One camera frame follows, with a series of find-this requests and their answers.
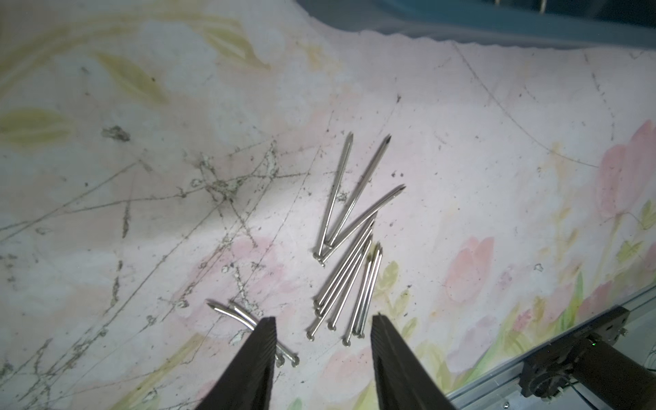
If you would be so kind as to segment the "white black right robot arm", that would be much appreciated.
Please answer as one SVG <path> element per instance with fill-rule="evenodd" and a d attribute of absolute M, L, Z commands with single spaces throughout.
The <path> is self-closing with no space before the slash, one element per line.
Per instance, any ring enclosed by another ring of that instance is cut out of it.
<path fill-rule="evenodd" d="M 616 306 L 528 355 L 521 395 L 552 399 L 575 380 L 612 409 L 654 409 L 655 374 L 614 348 L 629 316 Z"/>

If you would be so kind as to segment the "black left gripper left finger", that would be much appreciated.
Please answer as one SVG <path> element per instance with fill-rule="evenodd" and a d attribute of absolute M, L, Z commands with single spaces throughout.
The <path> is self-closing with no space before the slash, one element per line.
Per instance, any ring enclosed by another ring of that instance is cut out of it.
<path fill-rule="evenodd" d="M 276 319 L 263 318 L 196 409 L 268 409 L 276 350 Z"/>

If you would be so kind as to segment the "steel nail pile left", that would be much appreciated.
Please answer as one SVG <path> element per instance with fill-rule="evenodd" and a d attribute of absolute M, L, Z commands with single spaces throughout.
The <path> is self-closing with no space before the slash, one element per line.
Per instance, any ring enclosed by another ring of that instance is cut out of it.
<path fill-rule="evenodd" d="M 328 197 L 328 203 L 326 205 L 326 211 L 324 213 L 321 226 L 320 226 L 320 231 L 319 231 L 319 237 L 318 237 L 318 243 L 315 248 L 313 257 L 316 259 L 316 261 L 324 265 L 324 262 L 321 260 L 321 257 L 323 255 L 324 247 L 325 247 L 325 241 L 326 241 L 326 236 L 328 233 L 328 228 L 330 225 L 331 221 L 331 216 L 334 210 L 334 206 L 337 200 L 337 194 L 338 190 L 340 187 L 340 184 L 342 182 L 343 174 L 346 169 L 347 161 L 350 155 L 350 151 L 352 149 L 352 144 L 354 140 L 354 135 L 353 133 L 349 133 L 345 139 L 344 147 L 343 147 L 343 152 L 341 153 L 340 160 L 338 163 L 338 169 L 335 174 L 335 178 L 333 180 L 332 186 L 331 186 L 331 191 L 330 195 Z"/>

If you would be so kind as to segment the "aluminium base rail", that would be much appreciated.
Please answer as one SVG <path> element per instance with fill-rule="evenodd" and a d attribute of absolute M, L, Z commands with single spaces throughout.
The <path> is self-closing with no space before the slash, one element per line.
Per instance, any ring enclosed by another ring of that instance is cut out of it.
<path fill-rule="evenodd" d="M 458 409 L 653 409 L 654 286 L 447 398 Z"/>

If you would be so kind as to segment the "steel nail pile right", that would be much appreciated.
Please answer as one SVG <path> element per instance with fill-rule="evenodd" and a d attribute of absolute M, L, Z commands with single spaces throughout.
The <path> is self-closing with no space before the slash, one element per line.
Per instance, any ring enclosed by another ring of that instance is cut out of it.
<path fill-rule="evenodd" d="M 370 218 L 366 220 L 364 226 L 357 234 L 355 241 L 353 244 L 351 244 L 350 248 L 346 252 L 345 257 L 338 264 L 335 272 L 331 275 L 331 278 L 329 278 L 324 290 L 322 290 L 322 292 L 314 300 L 314 312 L 318 317 L 322 317 L 326 314 L 329 302 L 331 302 L 336 294 L 338 294 L 338 287 L 341 285 L 345 278 L 348 265 L 351 263 L 351 261 L 353 261 L 357 250 L 360 249 L 366 240 L 367 233 L 372 228 L 377 215 L 377 213 L 374 213 Z"/>

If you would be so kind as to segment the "steel nail pile far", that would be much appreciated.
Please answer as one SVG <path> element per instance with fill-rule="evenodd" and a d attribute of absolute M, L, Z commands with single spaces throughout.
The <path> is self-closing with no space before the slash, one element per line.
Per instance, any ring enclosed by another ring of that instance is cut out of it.
<path fill-rule="evenodd" d="M 379 201 L 374 203 L 368 208 L 358 219 L 351 224 L 343 233 L 340 233 L 336 238 L 336 243 L 328 246 L 328 251 L 319 256 L 318 262 L 321 266 L 326 265 L 326 261 L 349 237 L 351 237 L 359 228 L 361 228 L 370 218 L 372 218 L 383 206 L 399 196 L 407 187 L 405 184 L 400 184 L 395 189 L 388 192 L 385 196 L 381 197 Z"/>

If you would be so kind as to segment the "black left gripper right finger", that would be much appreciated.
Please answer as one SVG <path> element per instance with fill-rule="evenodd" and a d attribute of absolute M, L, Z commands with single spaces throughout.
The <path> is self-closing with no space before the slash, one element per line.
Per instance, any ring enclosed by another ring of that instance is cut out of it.
<path fill-rule="evenodd" d="M 372 317 L 370 340 L 381 409 L 455 410 L 388 317 L 382 314 Z"/>

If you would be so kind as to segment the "steel nail pile outer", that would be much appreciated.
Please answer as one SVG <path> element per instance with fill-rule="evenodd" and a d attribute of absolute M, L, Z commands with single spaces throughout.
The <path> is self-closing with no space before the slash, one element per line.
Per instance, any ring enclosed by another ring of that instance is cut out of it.
<path fill-rule="evenodd" d="M 364 338 L 363 331 L 368 313 L 368 306 L 370 304 L 370 295 L 372 294 L 374 286 L 374 276 L 376 275 L 376 269 L 379 266 L 379 255 L 382 252 L 381 248 L 382 246 L 380 242 L 374 244 L 373 251 L 371 251 L 364 260 L 364 277 L 356 300 L 355 311 L 352 315 L 350 324 L 348 325 L 348 331 L 342 340 L 345 347 L 351 345 L 350 340 L 353 336 Z"/>

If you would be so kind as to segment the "steel nail pile middle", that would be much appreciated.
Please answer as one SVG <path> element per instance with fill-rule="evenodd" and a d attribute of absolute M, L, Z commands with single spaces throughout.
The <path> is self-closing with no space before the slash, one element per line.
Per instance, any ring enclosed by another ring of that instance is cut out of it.
<path fill-rule="evenodd" d="M 374 154 L 372 160 L 369 162 L 364 174 L 360 178 L 357 186 L 355 186 L 353 193 L 348 198 L 348 201 L 345 205 L 345 209 L 343 210 L 343 212 L 339 217 L 338 224 L 333 230 L 331 236 L 329 237 L 328 242 L 326 243 L 331 248 L 334 248 L 336 246 L 338 236 L 341 234 L 342 230 L 344 229 L 346 222 L 350 217 L 350 214 L 353 212 L 356 203 L 358 202 L 360 196 L 362 195 L 362 192 L 365 190 L 367 183 L 373 176 L 374 171 L 376 170 L 377 166 L 379 165 L 379 162 L 383 158 L 384 153 L 386 152 L 388 145 L 390 144 L 391 138 L 392 136 L 388 134 L 383 139 L 381 145 L 379 146 L 378 150 Z"/>

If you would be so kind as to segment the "teal plastic storage box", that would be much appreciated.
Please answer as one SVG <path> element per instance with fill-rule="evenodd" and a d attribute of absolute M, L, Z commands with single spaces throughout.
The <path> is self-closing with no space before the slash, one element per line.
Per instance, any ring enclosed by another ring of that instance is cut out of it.
<path fill-rule="evenodd" d="M 306 0 L 299 4 L 319 22 L 346 32 L 560 50 L 655 48 L 653 1 Z"/>

